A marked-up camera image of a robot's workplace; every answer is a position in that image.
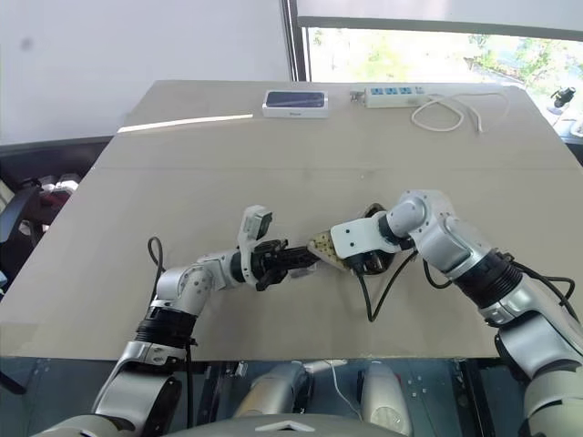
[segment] beige table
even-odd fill
[[[295,86],[328,89],[330,117],[261,116],[266,89]],[[148,304],[148,237],[162,239],[167,266],[186,265],[232,248],[242,211],[256,203],[275,213],[270,237],[303,244],[371,202],[389,207],[407,188],[438,188],[502,250],[583,284],[583,177],[526,93],[507,89],[507,119],[478,135],[468,121],[452,133],[423,131],[411,124],[411,109],[365,109],[350,102],[349,89],[154,85],[127,125],[254,117],[117,135],[2,301],[0,354],[116,359]],[[496,97],[472,102],[486,127],[503,106]],[[452,121],[442,108],[427,116]],[[371,280],[376,299],[385,282]],[[573,302],[583,311],[583,293]],[[319,265],[265,292],[241,286],[214,294],[195,328],[194,356],[491,356],[494,334],[458,289],[432,289],[419,261],[397,281],[375,324],[354,277]]]

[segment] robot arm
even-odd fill
[[[415,247],[499,328],[498,352],[531,380],[525,414],[532,434],[582,432],[581,326],[548,288],[458,218],[441,192],[406,191],[390,211],[337,225],[331,236],[337,255],[349,264],[371,250]]]
[[[286,249],[287,240],[264,241],[270,222],[269,210],[249,207],[240,225],[238,249],[166,270],[92,414],[68,419],[38,435],[151,437],[166,432],[181,392],[172,374],[188,357],[194,325],[210,294],[241,283],[262,291],[280,283],[289,269],[307,268],[318,260],[305,247]]]

